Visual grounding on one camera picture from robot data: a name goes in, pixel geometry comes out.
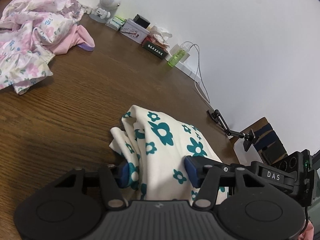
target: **green bottle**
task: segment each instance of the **green bottle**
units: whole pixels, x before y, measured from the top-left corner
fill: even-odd
[[[172,57],[169,59],[168,64],[171,67],[174,67],[180,59],[183,58],[183,56],[190,51],[190,48],[187,46],[183,46],[181,49],[179,49]]]

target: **ribbed gray panel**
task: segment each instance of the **ribbed gray panel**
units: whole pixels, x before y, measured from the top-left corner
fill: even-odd
[[[208,212],[186,201],[133,201],[126,210],[109,212],[83,240],[235,240]]]

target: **purple trim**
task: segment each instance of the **purple trim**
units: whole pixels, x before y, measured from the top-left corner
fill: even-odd
[[[78,44],[77,46],[79,46],[81,49],[84,49],[86,51],[93,51],[95,48],[95,47],[88,46],[85,43]]]

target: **pink fabric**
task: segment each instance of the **pink fabric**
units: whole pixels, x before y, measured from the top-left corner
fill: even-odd
[[[68,50],[81,44],[81,48],[92,51],[95,47],[94,40],[82,25],[73,25],[68,34],[60,41],[60,43],[49,47],[55,55],[66,54]]]
[[[298,240],[312,240],[313,231],[314,231],[314,227],[309,220],[306,230],[300,236],[298,236]]]

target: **wooden table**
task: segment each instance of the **wooden table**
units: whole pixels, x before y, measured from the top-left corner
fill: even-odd
[[[56,56],[54,75],[18,96],[0,90],[0,239],[20,239],[15,207],[75,167],[119,163],[110,129],[136,104],[195,125],[226,163],[237,162],[223,130],[207,117],[193,80],[116,31],[81,21],[96,48]]]

